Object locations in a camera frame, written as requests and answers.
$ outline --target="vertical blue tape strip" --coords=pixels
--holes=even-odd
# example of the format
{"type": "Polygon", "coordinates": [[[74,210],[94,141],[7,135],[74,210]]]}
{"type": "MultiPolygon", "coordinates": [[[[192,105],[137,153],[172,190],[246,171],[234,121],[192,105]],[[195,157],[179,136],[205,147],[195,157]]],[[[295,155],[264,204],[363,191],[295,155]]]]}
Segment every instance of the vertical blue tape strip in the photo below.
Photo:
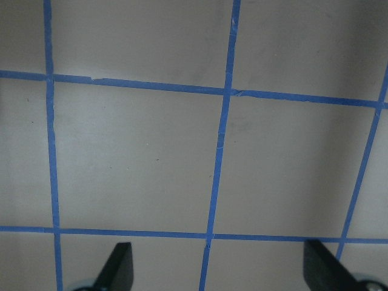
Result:
{"type": "Polygon", "coordinates": [[[62,258],[61,258],[61,234],[59,223],[59,203],[58,203],[58,178],[56,171],[56,149],[54,133],[54,65],[52,49],[52,7],[50,0],[44,0],[44,42],[46,61],[46,111],[47,111],[47,136],[48,136],[48,161],[50,166],[50,185],[52,198],[53,234],[54,234],[54,254],[56,271],[57,291],[63,290],[62,283],[62,258]]]}
{"type": "Polygon", "coordinates": [[[199,280],[200,291],[205,290],[207,269],[209,265],[210,248],[212,247],[212,239],[214,236],[213,229],[214,229],[217,199],[218,199],[219,180],[221,177],[222,155],[224,153],[224,138],[226,133],[227,118],[229,114],[230,95],[232,92],[233,65],[235,61],[235,44],[237,39],[239,11],[240,11],[240,0],[234,0],[233,8],[232,8],[232,20],[230,23],[229,45],[228,45],[227,60],[226,60],[224,96],[222,101],[221,117],[219,120],[219,127],[218,127],[218,140],[217,140],[216,158],[215,158],[214,175],[213,175],[212,196],[210,199],[209,217],[207,220],[206,246],[204,249],[204,256],[202,259],[201,278],[199,280]]]}
{"type": "Polygon", "coordinates": [[[368,140],[367,140],[367,143],[365,146],[363,159],[361,160],[360,170],[358,171],[358,176],[357,176],[356,184],[355,184],[354,191],[352,194],[352,199],[350,200],[350,205],[349,205],[349,208],[347,211],[343,231],[341,234],[341,241],[339,243],[337,253],[336,253],[337,259],[341,259],[341,255],[342,255],[342,252],[344,250],[344,245],[346,243],[347,233],[349,232],[350,223],[352,222],[353,213],[354,213],[357,199],[358,199],[358,194],[360,193],[365,170],[366,170],[366,167],[368,164],[368,159],[370,156],[370,151],[372,149],[373,141],[375,139],[375,135],[376,135],[377,127],[378,127],[378,122],[380,120],[380,114],[381,114],[382,109],[384,108],[384,100],[385,100],[385,97],[387,94],[387,88],[388,88],[388,66],[386,67],[386,71],[384,74],[383,84],[381,86],[380,95],[378,98],[378,105],[375,109],[375,116],[373,117],[372,125],[370,127],[370,132],[369,132],[368,140]]]}

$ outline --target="blue grid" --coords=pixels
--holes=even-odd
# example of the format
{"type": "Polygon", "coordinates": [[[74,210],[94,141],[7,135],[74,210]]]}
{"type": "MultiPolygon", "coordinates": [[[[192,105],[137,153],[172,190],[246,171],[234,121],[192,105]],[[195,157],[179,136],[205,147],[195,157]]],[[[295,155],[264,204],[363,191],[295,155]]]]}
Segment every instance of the blue grid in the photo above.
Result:
{"type": "Polygon", "coordinates": [[[123,79],[92,79],[87,76],[59,75],[54,74],[53,57],[52,57],[52,7],[51,0],[43,0],[44,6],[44,37],[45,37],[45,66],[46,74],[27,73],[0,70],[0,78],[23,79],[32,81],[46,82],[46,107],[47,107],[47,133],[48,133],[48,155],[50,166],[50,185],[52,197],[52,220],[53,227],[29,227],[29,226],[0,226],[0,232],[30,232],[30,233],[52,233],[54,234],[55,248],[55,266],[56,266],[56,284],[57,290],[63,291],[62,284],[62,262],[61,262],[61,235],[78,234],[78,235],[108,235],[108,236],[146,236],[161,238],[191,238],[204,239],[206,246],[202,260],[201,279],[199,290],[203,291],[206,286],[206,276],[209,263],[209,255],[213,239],[245,240],[245,241],[282,241],[282,242],[303,242],[306,239],[318,238],[324,243],[338,243],[337,258],[340,259],[345,244],[388,244],[388,239],[374,238],[348,238],[350,223],[352,222],[353,213],[357,203],[358,194],[363,182],[370,151],[373,146],[376,130],[378,127],[380,114],[383,109],[388,109],[388,103],[384,102],[388,89],[388,67],[386,68],[380,95],[377,101],[368,101],[360,99],[333,98],[326,96],[301,95],[292,93],[264,92],[257,90],[237,90],[232,88],[233,64],[235,58],[235,43],[238,31],[239,10],[241,0],[233,0],[232,18],[230,25],[229,46],[227,53],[226,77],[224,88],[201,87],[194,85],[165,84],[158,82],[142,82],[123,79]],[[56,147],[54,133],[54,83],[67,82],[77,84],[104,85],[114,87],[126,87],[148,90],[163,90],[174,92],[200,93],[208,95],[221,95],[222,110],[218,129],[218,142],[215,156],[215,167],[213,175],[212,195],[210,200],[209,218],[206,233],[189,233],[189,232],[154,232],[139,230],[111,230],[111,229],[63,229],[60,226],[59,203],[58,203],[58,178],[56,171],[56,147]],[[253,98],[277,99],[299,102],[314,102],[321,104],[336,104],[347,106],[361,106],[375,109],[369,136],[366,142],[363,158],[353,190],[352,199],[347,211],[343,231],[338,238],[331,237],[309,237],[309,236],[279,236],[279,235],[237,235],[231,233],[214,233],[213,227],[215,222],[216,205],[218,198],[218,187],[221,177],[222,155],[224,150],[224,137],[226,134],[227,118],[229,113],[230,98],[232,96],[251,96],[253,98]]]}

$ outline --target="black object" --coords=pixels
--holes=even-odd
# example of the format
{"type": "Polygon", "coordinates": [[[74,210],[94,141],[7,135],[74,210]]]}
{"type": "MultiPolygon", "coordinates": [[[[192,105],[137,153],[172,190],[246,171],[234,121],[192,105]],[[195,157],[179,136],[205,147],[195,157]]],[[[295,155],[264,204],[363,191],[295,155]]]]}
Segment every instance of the black object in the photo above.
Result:
{"type": "Polygon", "coordinates": [[[358,282],[317,239],[304,242],[303,276],[311,291],[388,291],[376,281],[358,282]]]}
{"type": "Polygon", "coordinates": [[[74,291],[130,291],[132,284],[131,243],[121,242],[113,249],[93,286],[78,288],[74,291]]]}

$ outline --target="grid square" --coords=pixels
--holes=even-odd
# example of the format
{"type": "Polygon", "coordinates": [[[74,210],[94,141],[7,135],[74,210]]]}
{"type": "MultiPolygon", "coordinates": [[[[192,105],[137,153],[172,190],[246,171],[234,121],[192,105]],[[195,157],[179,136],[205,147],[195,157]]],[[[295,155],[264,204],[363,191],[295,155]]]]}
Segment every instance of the grid square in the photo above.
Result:
{"type": "Polygon", "coordinates": [[[377,100],[388,2],[242,1],[233,87],[377,100]]]}
{"type": "MultiPolygon", "coordinates": [[[[334,252],[337,244],[326,247],[334,252]]],[[[206,290],[308,291],[303,279],[303,243],[216,239],[206,290]]]]}
{"type": "Polygon", "coordinates": [[[56,290],[53,240],[46,233],[0,233],[0,290],[56,290]]]}
{"type": "Polygon", "coordinates": [[[61,225],[205,232],[221,102],[57,84],[61,225]]]}
{"type": "Polygon", "coordinates": [[[133,290],[198,290],[200,239],[62,235],[65,290],[93,284],[116,243],[132,243],[133,290]]]}
{"type": "Polygon", "coordinates": [[[232,98],[216,233],[340,236],[373,109],[232,98]]]}
{"type": "Polygon", "coordinates": [[[0,1],[0,70],[44,73],[43,1],[0,1]]]}
{"type": "Polygon", "coordinates": [[[342,264],[357,280],[372,279],[388,285],[388,245],[345,244],[342,264]]]}
{"type": "Polygon", "coordinates": [[[224,87],[231,12],[232,0],[55,0],[55,73],[224,87]]]}
{"type": "Polygon", "coordinates": [[[52,226],[45,86],[0,79],[0,225],[52,226]]]}
{"type": "Polygon", "coordinates": [[[383,110],[369,156],[348,237],[387,238],[388,112],[383,110]]]}

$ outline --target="floor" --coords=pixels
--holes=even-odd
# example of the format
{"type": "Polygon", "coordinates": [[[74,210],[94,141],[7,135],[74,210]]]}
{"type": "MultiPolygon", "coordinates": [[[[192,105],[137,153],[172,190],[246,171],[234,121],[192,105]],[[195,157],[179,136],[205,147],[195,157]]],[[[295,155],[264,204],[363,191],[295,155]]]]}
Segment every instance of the floor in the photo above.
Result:
{"type": "Polygon", "coordinates": [[[0,289],[388,284],[388,2],[0,2],[0,289]]]}

